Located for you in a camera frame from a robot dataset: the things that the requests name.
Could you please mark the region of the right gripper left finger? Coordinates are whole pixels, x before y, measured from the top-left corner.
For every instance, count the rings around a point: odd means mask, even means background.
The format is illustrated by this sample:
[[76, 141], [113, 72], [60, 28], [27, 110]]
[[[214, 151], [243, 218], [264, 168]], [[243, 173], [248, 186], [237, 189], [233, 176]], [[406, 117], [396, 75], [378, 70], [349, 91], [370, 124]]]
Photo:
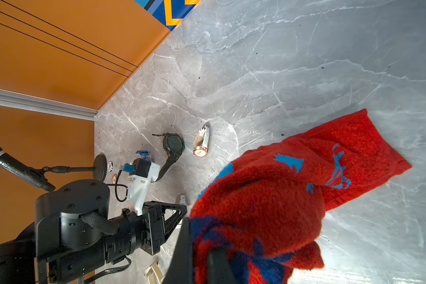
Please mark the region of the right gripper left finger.
[[173, 257], [162, 284], [192, 284], [192, 236], [190, 219], [184, 218]]

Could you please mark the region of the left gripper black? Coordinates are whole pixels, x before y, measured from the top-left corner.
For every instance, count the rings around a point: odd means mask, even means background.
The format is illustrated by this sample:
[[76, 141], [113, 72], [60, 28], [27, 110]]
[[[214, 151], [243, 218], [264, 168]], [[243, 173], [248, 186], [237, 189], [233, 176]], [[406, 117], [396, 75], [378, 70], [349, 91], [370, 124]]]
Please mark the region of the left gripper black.
[[156, 201], [144, 204], [142, 215], [123, 209], [120, 216], [110, 219], [118, 230], [104, 237], [105, 262], [115, 264], [137, 249], [151, 256], [159, 253], [186, 213], [185, 205]]

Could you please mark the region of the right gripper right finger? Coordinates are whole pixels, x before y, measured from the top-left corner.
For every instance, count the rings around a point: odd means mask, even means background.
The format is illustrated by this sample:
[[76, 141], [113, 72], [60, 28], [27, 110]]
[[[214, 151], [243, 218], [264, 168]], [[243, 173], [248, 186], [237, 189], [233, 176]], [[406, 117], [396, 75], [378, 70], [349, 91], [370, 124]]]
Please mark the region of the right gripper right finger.
[[207, 257], [207, 284], [236, 284], [226, 250], [214, 248]]

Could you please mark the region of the red and blue cloth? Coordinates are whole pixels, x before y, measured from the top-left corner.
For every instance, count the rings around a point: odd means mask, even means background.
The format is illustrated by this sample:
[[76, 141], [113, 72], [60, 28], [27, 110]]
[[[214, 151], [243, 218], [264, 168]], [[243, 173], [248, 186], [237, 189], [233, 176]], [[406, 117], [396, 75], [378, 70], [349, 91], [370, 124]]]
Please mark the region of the red and blue cloth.
[[323, 268], [325, 213], [410, 168], [367, 110], [243, 153], [191, 209], [194, 282], [207, 282], [216, 248], [239, 284], [285, 284], [295, 269]]

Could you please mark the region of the rose gold watch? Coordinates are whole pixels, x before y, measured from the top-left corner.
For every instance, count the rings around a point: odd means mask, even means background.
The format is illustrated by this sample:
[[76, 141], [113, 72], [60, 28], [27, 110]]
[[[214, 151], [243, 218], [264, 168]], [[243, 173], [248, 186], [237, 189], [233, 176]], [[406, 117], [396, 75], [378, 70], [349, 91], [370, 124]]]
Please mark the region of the rose gold watch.
[[208, 125], [204, 125], [198, 132], [193, 142], [193, 155], [196, 157], [205, 157], [208, 153], [210, 129]]

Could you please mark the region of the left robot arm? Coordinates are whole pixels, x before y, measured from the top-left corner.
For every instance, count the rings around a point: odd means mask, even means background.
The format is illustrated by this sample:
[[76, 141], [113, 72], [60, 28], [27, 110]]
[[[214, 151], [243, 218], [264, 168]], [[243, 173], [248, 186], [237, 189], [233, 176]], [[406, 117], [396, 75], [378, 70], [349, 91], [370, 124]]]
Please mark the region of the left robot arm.
[[0, 284], [67, 284], [137, 249], [155, 255], [187, 212], [185, 205], [147, 201], [110, 219], [110, 189], [84, 179], [40, 196], [36, 219], [15, 240], [0, 244]]

